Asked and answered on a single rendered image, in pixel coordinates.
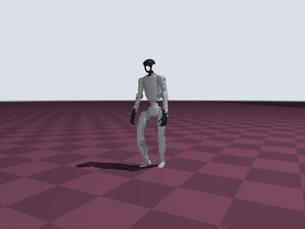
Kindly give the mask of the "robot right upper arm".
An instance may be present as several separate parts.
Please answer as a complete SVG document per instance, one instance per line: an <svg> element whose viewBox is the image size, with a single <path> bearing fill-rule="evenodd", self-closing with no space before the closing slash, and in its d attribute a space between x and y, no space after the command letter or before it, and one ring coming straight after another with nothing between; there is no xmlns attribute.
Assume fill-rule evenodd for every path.
<svg viewBox="0 0 305 229"><path fill-rule="evenodd" d="M136 98L138 98L138 99L142 99L143 98L143 94L142 93L143 93L144 87L143 87L142 79L143 79L143 77L138 80L138 83L139 83L139 85L138 85L138 93L136 95Z"/></svg>

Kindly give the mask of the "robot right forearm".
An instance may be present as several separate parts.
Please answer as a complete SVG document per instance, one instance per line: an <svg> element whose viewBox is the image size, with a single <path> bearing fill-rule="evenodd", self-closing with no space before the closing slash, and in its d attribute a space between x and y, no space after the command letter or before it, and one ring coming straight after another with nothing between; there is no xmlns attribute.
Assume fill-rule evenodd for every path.
<svg viewBox="0 0 305 229"><path fill-rule="evenodd" d="M135 111L136 113L138 112L140 102L141 102L140 99L138 99L138 98L135 99L135 104L134 104L134 108L133 109L136 109L136 111Z"/></svg>

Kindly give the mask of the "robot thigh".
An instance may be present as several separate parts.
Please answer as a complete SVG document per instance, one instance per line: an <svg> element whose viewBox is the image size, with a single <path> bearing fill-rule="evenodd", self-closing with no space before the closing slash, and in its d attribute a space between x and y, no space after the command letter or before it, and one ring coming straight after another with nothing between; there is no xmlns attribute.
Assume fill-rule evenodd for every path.
<svg viewBox="0 0 305 229"><path fill-rule="evenodd" d="M147 120L149 120L150 117L148 115L148 110L147 111L142 111L140 116L139 116L139 120L138 120L138 124L137 124L137 142L140 145L144 145L146 142L146 139L143 137L144 135L144 131L147 125Z"/></svg>
<svg viewBox="0 0 305 229"><path fill-rule="evenodd" d="M162 121L158 122L162 118L162 110L158 110L158 117L157 117L157 128L158 128L158 140L157 143L159 142L164 142L164 133L165 133L165 127L166 126L159 126ZM168 117L168 115L166 115Z"/></svg>

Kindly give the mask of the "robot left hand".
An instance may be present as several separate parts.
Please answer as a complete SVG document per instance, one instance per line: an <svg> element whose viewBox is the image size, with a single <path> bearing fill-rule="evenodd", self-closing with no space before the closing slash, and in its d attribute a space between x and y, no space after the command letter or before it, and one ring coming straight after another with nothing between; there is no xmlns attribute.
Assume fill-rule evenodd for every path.
<svg viewBox="0 0 305 229"><path fill-rule="evenodd" d="M158 122L162 121L159 126L166 126L167 125L167 116L166 115L168 115L168 113L165 114L164 109L163 109L162 114L163 114L162 118L158 121Z"/></svg>

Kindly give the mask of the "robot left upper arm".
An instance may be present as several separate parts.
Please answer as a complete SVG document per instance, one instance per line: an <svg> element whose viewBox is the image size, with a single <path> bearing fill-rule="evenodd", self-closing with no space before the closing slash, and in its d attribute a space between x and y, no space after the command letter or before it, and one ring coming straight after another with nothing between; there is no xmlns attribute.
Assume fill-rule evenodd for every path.
<svg viewBox="0 0 305 229"><path fill-rule="evenodd" d="M162 93L160 94L161 98L164 98L163 97L163 93L164 92L167 92L167 87L166 87L166 78L164 76L156 76L157 77L157 81L160 83L160 87L161 87L161 90L162 90Z"/></svg>

